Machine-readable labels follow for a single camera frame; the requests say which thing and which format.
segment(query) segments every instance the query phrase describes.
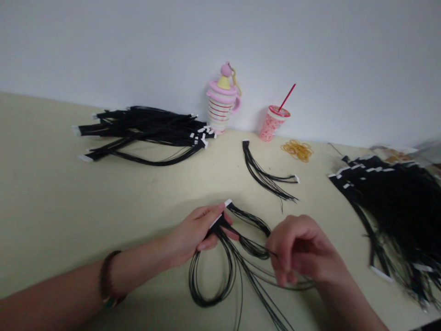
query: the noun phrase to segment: black wire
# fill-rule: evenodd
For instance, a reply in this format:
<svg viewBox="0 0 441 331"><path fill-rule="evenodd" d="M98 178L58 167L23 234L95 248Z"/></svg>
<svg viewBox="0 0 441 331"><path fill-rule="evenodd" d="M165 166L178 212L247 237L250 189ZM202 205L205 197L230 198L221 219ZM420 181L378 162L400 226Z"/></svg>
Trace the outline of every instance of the black wire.
<svg viewBox="0 0 441 331"><path fill-rule="evenodd" d="M270 175L266 173L261 166L256 162L253 158L250 150L249 150L249 141L242 141L243 154L245 156L245 164L247 165L248 171L251 176L259 183L260 186L270 191L274 195L278 196L281 201L289 200L289 201L298 201L296 197L287 193L283 189L281 189L275 182L283 182L283 183L298 183L297 177L295 175L287 176L287 177L277 177L274 175Z"/></svg>
<svg viewBox="0 0 441 331"><path fill-rule="evenodd" d="M233 204L230 204L227 208L246 223L259 228L267 237L270 235L271 231L268 225L260 218L238 209ZM275 327L278 330L293 330L292 326L290 325L286 317L283 315L283 313L279 310L277 305L273 302L271 297L268 295L261 282L270 284L275 287L283 288L289 291L309 290L314 287L314 282L311 280L307 280L307 281L299 282L296 286L293 287L286 287L286 288L280 287L274 280L269 280L266 278L266 276L269 276L270 278L275 279L274 274L255 265L254 263L247 260L241 255L241 253L238 251L236 246L231 242L231 240L227 237L227 235L222 230L222 228L228 229L229 231L237 234L239 236L240 245L248 254L262 260L268 259L270 257L270 254L277 256L275 253L267 250L264 246L242 236L226 221L224 214L222 214L219 220L212 226L207 236L210 235L211 233L214 233L219 238L220 243L224 247L224 251L226 253L228 260L227 281L223 285L223 287L220 288L216 296L210 299L205 298L200 292L198 286L197 274L198 274L198 261L200 257L200 252L196 252L190 263L190 269L188 275L190 293L195 303L201 307L212 307L218 304L220 301L225 300L227 296L231 293L236 280L236 275L237 273L239 273L241 277L241 303L239 310L239 319L237 324L237 330L238 330L242 318L242 306L243 306L242 272L245 272L251 286L253 287L258 298L260 299L265 309L267 310Z"/></svg>
<svg viewBox="0 0 441 331"><path fill-rule="evenodd" d="M441 187L414 162L390 165L377 156L350 161L350 167L330 177L351 203L371 240L384 273L401 284L424 308L441 302L432 284L441 290ZM365 211L377 229L374 231Z"/></svg>
<svg viewBox="0 0 441 331"><path fill-rule="evenodd" d="M194 155L205 147L203 138L214 138L207 123L192 115L180 115L166 110L134 106L126 110L105 111L97 114L100 123L79 126L82 136L119 137L102 147L94 148L85 157L98 161L108 155L149 166L169 166ZM161 161L149 161L121 152L120 149L136 141L145 141L167 146L183 147L181 151Z"/></svg>

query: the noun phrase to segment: table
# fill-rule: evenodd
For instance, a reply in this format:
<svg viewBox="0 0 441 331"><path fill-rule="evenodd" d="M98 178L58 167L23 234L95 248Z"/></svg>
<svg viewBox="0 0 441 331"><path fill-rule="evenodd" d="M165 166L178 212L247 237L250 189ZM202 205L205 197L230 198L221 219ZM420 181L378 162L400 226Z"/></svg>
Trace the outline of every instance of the table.
<svg viewBox="0 0 441 331"><path fill-rule="evenodd" d="M329 144L311 144L309 163L294 160L280 149L287 138L264 143L256 134L228 130L177 165L143 166L117 157L96 163L77 158L103 142L74 137L71 125L93 123L99 109L0 93L2 151L2 224L0 297L50 276L167 233L195 207L231 198L236 206L264 219L271 228L288 214L308 214L330 238L373 309L391 330L410 330L440 317L424 313L397 285L368 268L365 230L346 199L328 180L344 164ZM276 196L250 176L243 160L242 140L250 140L255 159L268 172L297 174L300 184L282 184L299 198L285 202L281 213ZM366 150L336 146L356 157ZM160 160L173 147L136 143L127 148ZM233 218L245 235L253 230ZM268 261L263 262L270 268ZM169 270L131 293L115 310L103 312L83 330L232 330L238 285L213 308L200 308L188 289L188 266ZM219 245L201 260L201 281L214 294L225 274ZM273 300L296 330L319 330L329 318L315 290L291 293L268 288ZM273 330L273 324L244 282L241 330Z"/></svg>

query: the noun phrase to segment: bracelet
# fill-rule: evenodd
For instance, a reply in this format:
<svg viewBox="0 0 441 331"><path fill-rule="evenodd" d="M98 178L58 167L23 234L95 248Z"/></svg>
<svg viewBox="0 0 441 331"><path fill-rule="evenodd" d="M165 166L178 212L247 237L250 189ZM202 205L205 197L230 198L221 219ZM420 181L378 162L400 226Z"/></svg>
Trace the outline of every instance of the bracelet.
<svg viewBox="0 0 441 331"><path fill-rule="evenodd" d="M100 270L100 295L105 308L113 308L118 306L127 295L116 298L113 295L112 282L110 280L110 269L112 259L121 253L121 251L113 251L104 259Z"/></svg>

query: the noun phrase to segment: plastic cup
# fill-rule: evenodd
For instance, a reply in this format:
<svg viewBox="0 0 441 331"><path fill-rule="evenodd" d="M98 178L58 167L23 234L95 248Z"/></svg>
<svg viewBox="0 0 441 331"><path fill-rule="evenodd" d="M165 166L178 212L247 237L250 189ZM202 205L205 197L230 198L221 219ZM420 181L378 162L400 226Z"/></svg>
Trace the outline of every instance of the plastic cup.
<svg viewBox="0 0 441 331"><path fill-rule="evenodd" d="M291 114L285 108L280 109L278 106L269 106L259 138L263 141L271 141L272 137L276 134L276 130L289 117L291 117Z"/></svg>

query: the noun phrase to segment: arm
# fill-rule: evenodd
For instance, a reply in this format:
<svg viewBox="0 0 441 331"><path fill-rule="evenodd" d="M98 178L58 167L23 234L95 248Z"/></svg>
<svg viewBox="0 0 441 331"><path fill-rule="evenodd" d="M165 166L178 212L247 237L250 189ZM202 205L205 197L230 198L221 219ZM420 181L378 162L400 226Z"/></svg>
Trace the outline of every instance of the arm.
<svg viewBox="0 0 441 331"><path fill-rule="evenodd" d="M157 274L183 264L196 250L213 248L214 235L204 240L225 206L195 209L169 235L124 251L112 260L110 280L121 297ZM227 230L234 240L238 237ZM99 274L103 261L46 280L0 301L0 325L6 330L69 330L103 307Z"/></svg>
<svg viewBox="0 0 441 331"><path fill-rule="evenodd" d="M314 279L337 330L388 330L312 218L288 216L271 233L266 246L277 254L271 263L279 285L296 283L294 271Z"/></svg>

